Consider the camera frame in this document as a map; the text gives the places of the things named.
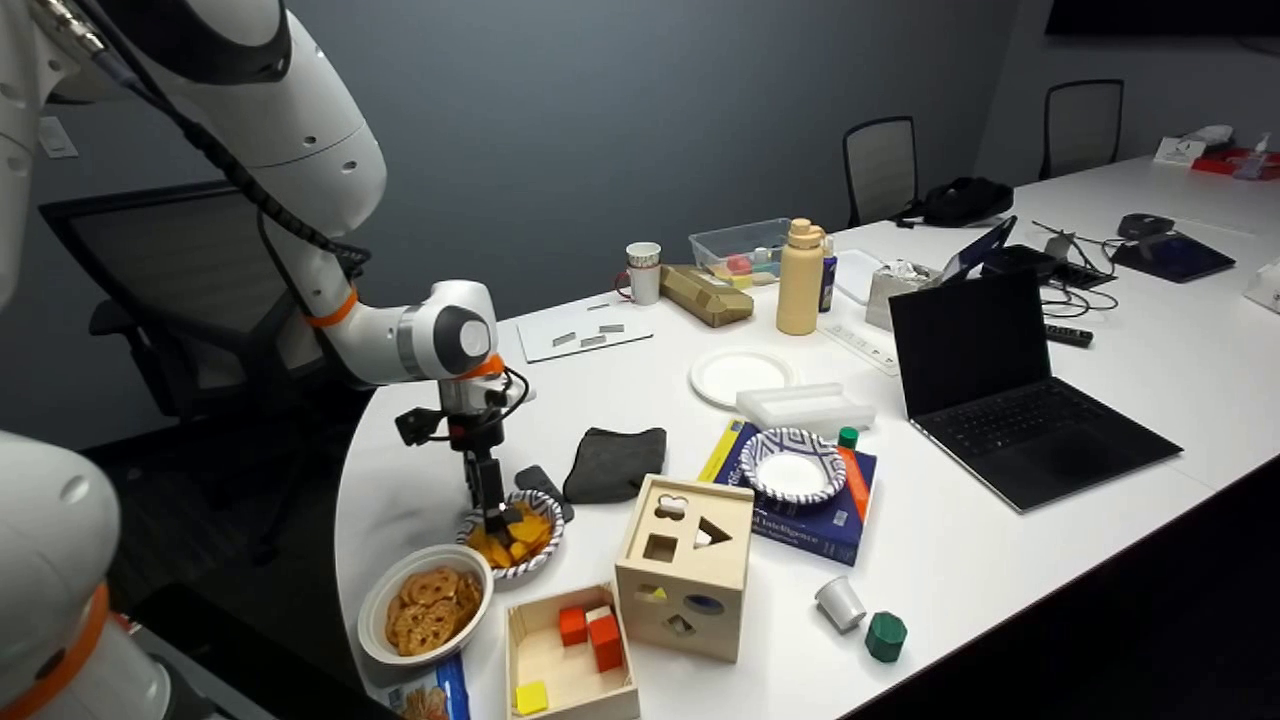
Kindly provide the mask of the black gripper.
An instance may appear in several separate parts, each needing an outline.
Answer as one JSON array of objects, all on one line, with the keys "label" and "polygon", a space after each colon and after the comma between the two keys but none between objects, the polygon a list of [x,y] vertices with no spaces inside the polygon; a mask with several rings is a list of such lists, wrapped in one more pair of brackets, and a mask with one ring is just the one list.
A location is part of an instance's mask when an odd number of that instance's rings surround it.
[{"label": "black gripper", "polygon": [[523,380],[442,380],[436,409],[408,409],[397,415],[397,431],[408,450],[417,443],[446,443],[464,454],[466,499],[482,511],[486,524],[503,520],[503,477],[501,461],[478,461],[503,441],[503,419],[528,402]]}]

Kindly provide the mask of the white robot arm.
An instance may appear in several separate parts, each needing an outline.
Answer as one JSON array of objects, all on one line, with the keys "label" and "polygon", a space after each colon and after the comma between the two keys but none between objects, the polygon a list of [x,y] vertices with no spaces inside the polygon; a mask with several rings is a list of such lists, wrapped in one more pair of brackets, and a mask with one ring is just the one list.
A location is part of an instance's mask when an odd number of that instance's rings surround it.
[{"label": "white robot arm", "polygon": [[478,281],[436,281],[420,306],[373,308],[347,281],[347,235],[386,185],[385,154],[312,34],[285,0],[4,0],[0,3],[0,306],[24,270],[34,125],[60,86],[113,76],[255,203],[261,235],[307,322],[366,385],[436,380],[472,508],[503,511],[503,361]]}]

